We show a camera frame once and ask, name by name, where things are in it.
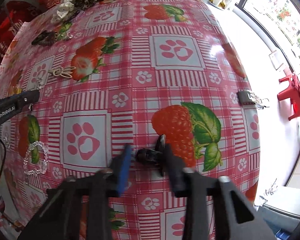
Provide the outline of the small black claw clip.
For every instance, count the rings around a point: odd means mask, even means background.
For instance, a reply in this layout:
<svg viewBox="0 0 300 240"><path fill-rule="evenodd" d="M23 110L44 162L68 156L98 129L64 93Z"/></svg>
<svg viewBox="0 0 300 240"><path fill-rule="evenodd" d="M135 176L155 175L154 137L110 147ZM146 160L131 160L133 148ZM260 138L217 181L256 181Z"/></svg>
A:
<svg viewBox="0 0 300 240"><path fill-rule="evenodd" d="M141 148L135 154L135 161L142 165L153 166L160 176L164 176L164 150L166 145L166 135L158 137L155 148Z"/></svg>

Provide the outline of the beige rabbit hair clip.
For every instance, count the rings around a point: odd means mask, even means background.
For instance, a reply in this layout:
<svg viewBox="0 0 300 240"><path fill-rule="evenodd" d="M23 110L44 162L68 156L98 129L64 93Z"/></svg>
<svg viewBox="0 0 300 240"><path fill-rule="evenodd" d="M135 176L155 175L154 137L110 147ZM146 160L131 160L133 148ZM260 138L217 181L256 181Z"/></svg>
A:
<svg viewBox="0 0 300 240"><path fill-rule="evenodd" d="M66 79L71 79L72 78L72 74L74 72L74 70L76 69L76 67L74 66L68 66L68 67L53 67L51 68L48 73L52 74L54 77L63 77Z"/></svg>

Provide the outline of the red bed cover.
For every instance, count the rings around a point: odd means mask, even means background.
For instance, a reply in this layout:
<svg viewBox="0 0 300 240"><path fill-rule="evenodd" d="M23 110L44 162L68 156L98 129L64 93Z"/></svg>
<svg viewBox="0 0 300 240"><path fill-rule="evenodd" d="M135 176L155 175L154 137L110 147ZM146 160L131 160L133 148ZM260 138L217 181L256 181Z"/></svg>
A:
<svg viewBox="0 0 300 240"><path fill-rule="evenodd" d="M12 40L24 22L32 21L40 11L28 2L9 1L0 9L0 64Z"/></svg>

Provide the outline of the small silver earring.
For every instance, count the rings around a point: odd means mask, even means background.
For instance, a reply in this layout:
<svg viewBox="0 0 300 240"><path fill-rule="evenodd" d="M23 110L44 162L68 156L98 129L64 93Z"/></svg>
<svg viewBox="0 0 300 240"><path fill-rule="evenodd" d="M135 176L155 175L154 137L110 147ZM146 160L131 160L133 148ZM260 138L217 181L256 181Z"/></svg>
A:
<svg viewBox="0 0 300 240"><path fill-rule="evenodd" d="M66 35L65 35L65 40L70 40L70 39L72 39L73 38L73 35L70 33L70 32L68 32L68 33L66 33Z"/></svg>

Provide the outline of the right tablecloth clamp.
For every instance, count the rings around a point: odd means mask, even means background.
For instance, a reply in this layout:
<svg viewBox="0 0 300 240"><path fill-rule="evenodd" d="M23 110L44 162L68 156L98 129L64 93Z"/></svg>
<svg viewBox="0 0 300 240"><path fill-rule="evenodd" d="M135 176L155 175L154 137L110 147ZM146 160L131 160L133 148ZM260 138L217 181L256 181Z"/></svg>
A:
<svg viewBox="0 0 300 240"><path fill-rule="evenodd" d="M238 100L241 105L255 106L257 109L264 109L270 107L267 98L261 99L251 90L242 90L237 92Z"/></svg>

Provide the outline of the white dotted scrunchie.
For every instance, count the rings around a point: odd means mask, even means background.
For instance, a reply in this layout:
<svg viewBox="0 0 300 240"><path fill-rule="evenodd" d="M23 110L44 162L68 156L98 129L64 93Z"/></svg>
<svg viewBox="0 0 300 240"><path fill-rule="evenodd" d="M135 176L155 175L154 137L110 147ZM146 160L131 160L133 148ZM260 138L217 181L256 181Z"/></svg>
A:
<svg viewBox="0 0 300 240"><path fill-rule="evenodd" d="M75 11L75 5L73 0L61 0L61 2L57 5L56 11L53 13L51 18L52 24L59 24L68 20Z"/></svg>

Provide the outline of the pink strawberry tablecloth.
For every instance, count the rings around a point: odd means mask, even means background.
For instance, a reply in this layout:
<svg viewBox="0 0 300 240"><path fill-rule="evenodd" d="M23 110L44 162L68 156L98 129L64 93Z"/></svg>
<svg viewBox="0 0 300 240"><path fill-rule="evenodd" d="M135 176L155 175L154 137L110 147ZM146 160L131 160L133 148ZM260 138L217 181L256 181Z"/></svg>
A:
<svg viewBox="0 0 300 240"><path fill-rule="evenodd" d="M250 84L207 5L103 0L52 24L57 5L23 23L0 65L0 99L40 92L0 127L18 230L66 177L93 176L125 145L152 148L162 134L187 167L229 176L253 202L257 111L239 104ZM76 67L72 78L48 73L59 66Z"/></svg>

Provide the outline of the red plastic stool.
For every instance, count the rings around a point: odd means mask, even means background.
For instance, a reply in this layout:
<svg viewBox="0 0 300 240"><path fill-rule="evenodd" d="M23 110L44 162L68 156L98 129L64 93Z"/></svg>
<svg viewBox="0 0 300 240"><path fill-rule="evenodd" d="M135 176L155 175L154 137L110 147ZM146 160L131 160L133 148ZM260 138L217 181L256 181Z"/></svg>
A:
<svg viewBox="0 0 300 240"><path fill-rule="evenodd" d="M279 79L279 83L285 81L288 81L289 85L286 89L277 94L277 99L279 101L290 99L290 104L293 107L293 114L288 117L290 121L300 117L300 81L298 76L294 73Z"/></svg>

